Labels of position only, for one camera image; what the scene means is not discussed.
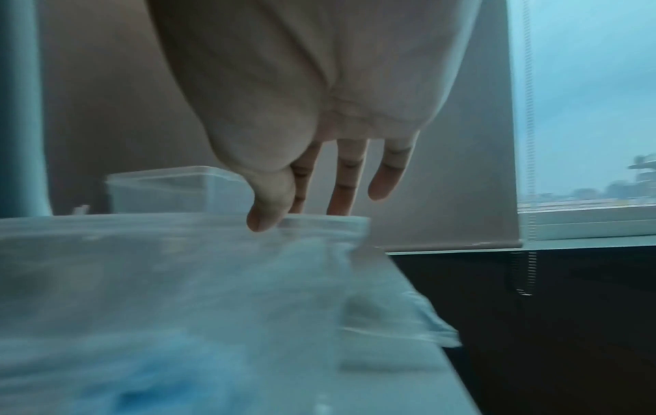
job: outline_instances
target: pinky finger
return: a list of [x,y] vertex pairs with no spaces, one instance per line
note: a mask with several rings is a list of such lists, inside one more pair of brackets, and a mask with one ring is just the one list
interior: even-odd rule
[[387,198],[401,181],[410,163],[418,135],[419,131],[410,138],[385,140],[383,160],[369,185],[368,193],[371,200]]

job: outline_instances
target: window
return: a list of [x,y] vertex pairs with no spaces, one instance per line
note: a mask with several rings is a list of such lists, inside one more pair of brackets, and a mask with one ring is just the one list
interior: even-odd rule
[[508,9],[523,231],[656,234],[656,1]]

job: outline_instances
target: dark wall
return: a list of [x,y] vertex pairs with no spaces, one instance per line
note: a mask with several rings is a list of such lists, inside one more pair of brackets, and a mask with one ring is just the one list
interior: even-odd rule
[[486,414],[656,413],[656,247],[539,252],[524,298],[511,253],[394,261],[460,330]]

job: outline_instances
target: hand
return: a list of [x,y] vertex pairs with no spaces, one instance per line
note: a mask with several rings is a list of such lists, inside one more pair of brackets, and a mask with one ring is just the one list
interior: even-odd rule
[[300,213],[337,140],[330,215],[351,211],[369,139],[382,200],[447,98],[481,0],[149,0],[169,65],[217,158],[256,199],[252,230]]

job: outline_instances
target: clear plastic box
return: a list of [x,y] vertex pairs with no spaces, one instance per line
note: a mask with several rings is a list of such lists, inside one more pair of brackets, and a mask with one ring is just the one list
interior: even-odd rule
[[113,213],[248,213],[254,200],[244,178],[227,170],[194,166],[111,174]]
[[[151,349],[159,356],[170,343],[169,354],[178,359],[201,359],[202,353],[185,348],[196,342],[209,345],[199,349],[245,363],[240,373],[253,380],[251,386],[226,388],[223,379],[207,399],[218,399],[218,390],[225,394],[242,387],[248,391],[235,393],[247,410],[239,414],[313,414],[336,374],[338,324],[352,272],[349,253],[367,233],[364,218],[311,215],[289,215],[277,228],[257,234],[244,227],[242,217],[207,214],[0,220],[0,412],[18,413],[11,409],[16,388],[10,395],[3,389],[7,382],[20,383],[16,373],[29,372],[12,369],[16,362],[44,372],[47,359],[39,353],[45,353],[58,365],[77,361],[78,372],[89,379],[109,379],[118,376],[118,366],[107,367],[120,355],[114,349],[125,352],[130,349],[125,338],[155,333],[154,349],[144,347],[144,340],[131,340],[141,344],[138,356]],[[111,359],[80,363],[79,356],[93,360],[98,345],[109,347],[98,340],[102,336],[122,346],[103,352]],[[49,341],[65,345],[26,352]],[[66,358],[57,355],[66,351]],[[7,361],[6,356],[14,357]],[[179,364],[190,370],[190,362]],[[212,363],[208,359],[200,366]],[[19,376],[24,379],[21,396],[28,397],[21,402],[47,403],[42,411],[31,407],[25,413],[59,413],[55,406],[102,389],[85,384],[81,379],[87,378],[70,368],[66,371],[76,373],[70,376],[76,380],[64,387],[70,379],[50,370],[49,376]],[[25,389],[37,378],[38,387]],[[213,410],[194,407],[180,413],[224,413]]]

